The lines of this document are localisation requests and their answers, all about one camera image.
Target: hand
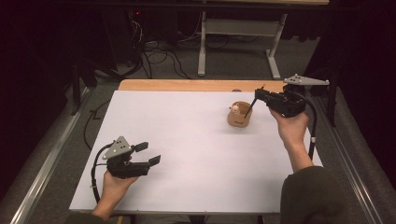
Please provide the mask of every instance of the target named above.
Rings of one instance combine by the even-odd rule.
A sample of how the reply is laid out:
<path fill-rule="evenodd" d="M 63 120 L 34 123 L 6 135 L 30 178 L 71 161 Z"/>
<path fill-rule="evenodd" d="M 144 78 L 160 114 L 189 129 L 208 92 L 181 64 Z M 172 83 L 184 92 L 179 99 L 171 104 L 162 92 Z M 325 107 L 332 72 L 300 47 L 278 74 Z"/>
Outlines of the hand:
<path fill-rule="evenodd" d="M 284 118 L 272 109 L 270 109 L 270 112 L 277 121 L 279 135 L 288 151 L 293 172 L 313 166 L 314 163 L 309 158 L 308 153 L 306 153 L 304 144 L 308 116 L 305 113 L 301 113 L 292 118 Z"/>
<path fill-rule="evenodd" d="M 104 174 L 102 197 L 92 214 L 104 221 L 108 220 L 111 213 L 121 199 L 125 196 L 128 188 L 137 180 L 137 177 L 121 179 L 111 175 L 109 171 Z"/>
<path fill-rule="evenodd" d="M 270 112 L 277 121 L 279 136 L 286 149 L 304 144 L 304 135 L 308 126 L 308 116 L 304 112 L 292 118 L 284 118 L 272 109 Z"/>

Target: gray carpet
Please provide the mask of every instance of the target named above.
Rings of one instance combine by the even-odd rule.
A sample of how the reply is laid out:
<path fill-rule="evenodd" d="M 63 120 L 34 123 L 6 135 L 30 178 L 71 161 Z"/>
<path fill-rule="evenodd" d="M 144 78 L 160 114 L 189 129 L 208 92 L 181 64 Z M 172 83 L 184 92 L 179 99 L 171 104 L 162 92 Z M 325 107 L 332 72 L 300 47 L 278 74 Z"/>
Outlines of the gray carpet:
<path fill-rule="evenodd" d="M 207 50 L 206 76 L 204 78 L 271 79 L 270 70 L 263 54 L 265 50 L 263 46 L 270 46 L 271 41 L 260 39 L 249 42 L 248 37 L 237 38 L 239 39 L 230 41 L 231 43 L 223 48 L 218 48 L 224 43 L 221 40 L 208 42 L 208 45 L 212 48 Z M 152 46 L 155 47 L 155 44 L 152 44 L 150 46 L 151 50 L 147 51 L 147 55 L 151 62 L 153 78 L 182 78 L 179 76 L 182 73 L 176 57 L 169 50 L 176 53 L 184 73 L 188 74 L 189 77 L 197 78 L 198 46 L 193 44 L 194 42 L 191 41 L 186 45 L 180 44 L 176 48 L 161 45 L 162 50 L 154 49 Z M 276 53 L 276 61 L 281 76 L 290 77 L 295 73 L 303 74 L 316 44 L 317 41 L 311 40 L 304 43 L 300 43 L 296 39 L 282 40 Z M 147 78 L 147 73 L 149 73 L 147 61 L 145 61 L 145 68 L 147 72 L 142 68 L 128 78 Z M 121 72 L 127 69 L 127 67 L 120 65 Z M 90 111 L 109 100 L 113 91 L 118 87 L 118 83 L 115 81 L 98 79 L 99 85 L 91 90 L 87 104 L 81 108 L 81 116 L 73 132 L 67 138 L 63 155 L 53 170 L 48 185 L 39 197 L 35 209 L 32 210 L 28 223 L 63 223 L 64 219 L 70 214 L 68 207 L 90 154 L 84 143 L 85 126 L 89 122 L 85 136 L 88 144 L 92 146 L 106 114 L 107 105 L 97 111 L 96 117 L 99 119 L 89 120 L 92 114 Z M 51 147 L 59 139 L 59 132 L 62 130 L 60 127 L 65 126 L 64 123 L 67 122 L 70 111 L 71 105 L 69 102 L 64 113 L 54 123 L 41 144 L 37 146 L 30 160 L 23 167 L 20 176 L 1 203 L 0 223 L 9 223 L 13 218 Z M 335 112 L 336 131 L 340 133 L 347 153 L 353 160 L 364 186 L 371 195 L 371 200 L 382 219 L 382 223 L 396 223 L 394 212 L 396 211 L 395 190 L 365 144 L 340 90 L 337 92 Z M 351 223 L 373 223 L 368 218 L 370 215 L 362 209 L 361 201 L 356 196 L 356 189 L 350 184 L 350 177 L 347 175 L 342 157 L 336 150 L 337 145 L 329 134 L 326 120 L 321 116 L 318 118 L 317 137 L 318 152 L 316 153 L 321 157 L 323 165 L 332 172 L 344 189 L 348 198 Z M 265 223 L 279 223 L 279 215 L 265 215 L 264 220 Z"/>

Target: white tabletop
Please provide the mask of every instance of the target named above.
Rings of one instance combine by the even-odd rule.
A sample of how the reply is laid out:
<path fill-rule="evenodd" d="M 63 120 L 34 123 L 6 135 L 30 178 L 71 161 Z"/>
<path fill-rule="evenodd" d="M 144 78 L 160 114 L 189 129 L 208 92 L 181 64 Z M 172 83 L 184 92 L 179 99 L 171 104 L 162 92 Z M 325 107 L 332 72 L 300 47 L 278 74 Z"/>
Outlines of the white tabletop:
<path fill-rule="evenodd" d="M 116 212 L 279 212 L 282 184 L 292 170 L 276 121 L 258 101 L 246 128 L 227 122 L 233 102 L 250 103 L 253 97 L 253 92 L 115 91 L 70 209 L 95 207 L 90 188 L 94 157 L 122 135 L 131 145 L 148 142 L 148 149 L 132 155 L 133 161 L 162 159 L 130 187 Z M 318 153 L 314 164 L 321 165 Z M 105 170 L 96 169 L 99 193 Z"/>

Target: black cable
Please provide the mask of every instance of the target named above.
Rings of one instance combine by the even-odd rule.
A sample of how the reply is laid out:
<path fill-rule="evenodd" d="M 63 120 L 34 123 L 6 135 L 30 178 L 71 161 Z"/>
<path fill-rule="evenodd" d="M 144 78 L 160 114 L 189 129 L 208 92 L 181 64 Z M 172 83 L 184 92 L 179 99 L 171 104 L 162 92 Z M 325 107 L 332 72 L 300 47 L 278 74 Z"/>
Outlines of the black cable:
<path fill-rule="evenodd" d="M 183 71 L 183 68 L 182 68 L 182 66 L 181 66 L 181 61 L 178 59 L 177 55 L 176 55 L 172 50 L 168 50 L 168 51 L 171 52 L 173 55 L 172 55 L 172 54 L 169 54 L 166 50 L 161 49 L 161 48 L 159 48 L 159 47 L 156 47 L 155 49 L 156 49 L 156 50 L 159 50 L 159 51 L 154 51 L 153 53 L 151 53 L 150 55 L 148 55 L 148 58 L 151 57 L 152 55 L 156 54 L 156 53 L 161 53 L 161 54 L 164 54 L 165 57 L 164 57 L 161 61 L 156 62 L 156 63 L 163 63 L 163 62 L 168 58 L 168 56 L 169 56 L 169 58 L 172 59 L 173 66 L 174 66 L 174 69 L 175 69 L 176 74 L 177 74 L 178 76 L 183 77 L 183 78 L 186 78 L 186 79 L 192 79 L 191 77 L 189 77 L 189 76 Z"/>
<path fill-rule="evenodd" d="M 305 98 L 302 94 L 295 92 L 295 91 L 288 91 L 288 93 L 294 94 L 303 100 L 306 101 L 306 103 L 311 107 L 312 114 L 314 116 L 314 120 L 312 123 L 312 130 L 311 130 L 311 139 L 310 139 L 310 144 L 309 144 L 309 149 L 308 149 L 308 156 L 312 160 L 314 157 L 314 150 L 315 150 L 315 142 L 316 142 L 316 128 L 317 128 L 317 122 L 318 122 L 318 115 L 317 115 L 317 110 L 315 109 L 314 105 L 307 99 Z"/>
<path fill-rule="evenodd" d="M 252 43 L 252 42 L 259 41 L 264 38 L 264 36 L 260 36 L 260 35 L 254 36 L 251 40 L 243 40 L 243 39 L 234 38 L 237 36 L 239 36 L 239 35 L 232 35 L 230 37 L 230 40 L 233 40 L 235 42 L 242 42 L 242 43 Z"/>
<path fill-rule="evenodd" d="M 100 108 L 102 108 L 104 105 L 108 104 L 109 102 L 110 102 L 110 100 L 107 100 L 107 101 L 105 101 L 104 103 L 102 103 L 101 105 L 99 105 L 98 107 L 96 107 L 96 109 L 91 110 L 91 111 L 90 111 L 90 112 L 91 112 L 91 115 L 90 115 L 90 117 L 87 119 L 87 122 L 85 123 L 84 132 L 83 132 L 83 138 L 84 138 L 84 143 L 85 143 L 85 145 L 88 147 L 88 149 L 89 149 L 90 151 L 92 150 L 92 147 L 91 147 L 90 144 L 88 143 L 87 135 L 86 135 L 88 124 L 90 123 L 90 121 L 91 121 L 92 118 L 93 118 L 93 119 L 100 119 L 100 118 L 97 118 L 97 117 L 96 117 L 96 114 L 97 114 L 98 110 L 99 110 Z"/>
<path fill-rule="evenodd" d="M 129 76 L 129 75 L 131 75 L 131 74 L 137 72 L 142 66 L 143 66 L 143 59 L 142 59 L 142 57 L 140 56 L 140 58 L 137 59 L 137 62 L 136 62 L 136 64 L 135 64 L 134 68 L 131 69 L 131 70 L 129 70 L 128 72 L 126 72 L 126 73 L 124 73 L 124 74 L 121 74 L 121 76 L 122 76 L 122 77 L 127 77 L 127 76 Z"/>
<path fill-rule="evenodd" d="M 230 37 L 229 37 L 228 35 L 226 35 L 224 38 L 225 38 L 225 43 L 223 43 L 223 44 L 222 44 L 221 46 L 219 46 L 219 47 L 211 47 L 211 46 L 208 44 L 209 41 L 206 41 L 206 46 L 207 46 L 208 48 L 210 48 L 210 49 L 222 49 L 222 48 L 224 48 L 225 46 L 227 46 L 228 43 L 230 42 Z"/>
<path fill-rule="evenodd" d="M 145 55 L 146 61 L 148 62 L 148 69 L 149 69 L 149 76 L 148 76 L 148 79 L 152 79 L 152 70 L 151 70 L 151 64 L 150 64 L 150 62 L 149 62 L 149 57 L 148 57 L 148 55 L 146 54 L 145 51 L 143 51 L 143 54 Z M 146 71 L 145 66 L 143 66 L 143 69 L 145 70 L 146 75 L 147 75 L 148 72 Z"/>
<path fill-rule="evenodd" d="M 197 39 L 198 37 L 200 37 L 200 35 L 191 37 L 190 39 L 179 41 L 178 44 L 184 45 L 184 46 L 187 46 L 187 47 L 198 46 L 201 43 L 201 40 Z"/>
<path fill-rule="evenodd" d="M 102 147 L 102 148 L 98 151 L 98 153 L 96 154 L 96 157 L 95 157 L 95 161 L 93 162 L 93 167 L 92 167 L 92 169 L 91 169 L 91 182 L 92 182 L 91 188 L 92 188 L 92 191 L 93 191 L 93 196 L 95 197 L 95 200 L 96 200 L 97 203 L 99 203 L 99 200 L 100 200 L 99 190 L 98 190 L 98 188 L 97 188 L 97 185 L 96 185 L 96 178 L 95 178 L 95 172 L 96 172 L 97 162 L 98 162 L 98 160 L 99 160 L 100 154 L 101 154 L 105 149 L 111 147 L 111 146 L 113 145 L 113 143 L 110 143 L 110 144 L 108 144 L 108 145 L 105 145 L 104 147 Z"/>
<path fill-rule="evenodd" d="M 149 45 L 149 44 L 153 44 L 153 43 L 156 43 L 157 46 L 155 46 L 155 47 L 145 46 L 145 51 L 151 51 L 151 50 L 155 50 L 155 49 L 159 48 L 159 46 L 160 46 L 160 42 L 159 41 L 149 41 L 149 42 L 146 42 L 145 45 Z"/>

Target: dark sleeve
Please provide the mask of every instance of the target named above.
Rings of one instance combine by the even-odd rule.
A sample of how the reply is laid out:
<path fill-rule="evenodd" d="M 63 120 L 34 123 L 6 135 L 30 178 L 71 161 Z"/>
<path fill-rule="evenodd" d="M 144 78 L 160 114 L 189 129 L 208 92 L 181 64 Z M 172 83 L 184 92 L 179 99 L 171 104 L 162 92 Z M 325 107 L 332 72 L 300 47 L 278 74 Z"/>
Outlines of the dark sleeve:
<path fill-rule="evenodd" d="M 349 223 L 344 192 L 323 167 L 289 175 L 280 202 L 282 224 Z"/>
<path fill-rule="evenodd" d="M 106 222 L 91 214 L 73 213 L 64 224 L 106 224 Z"/>

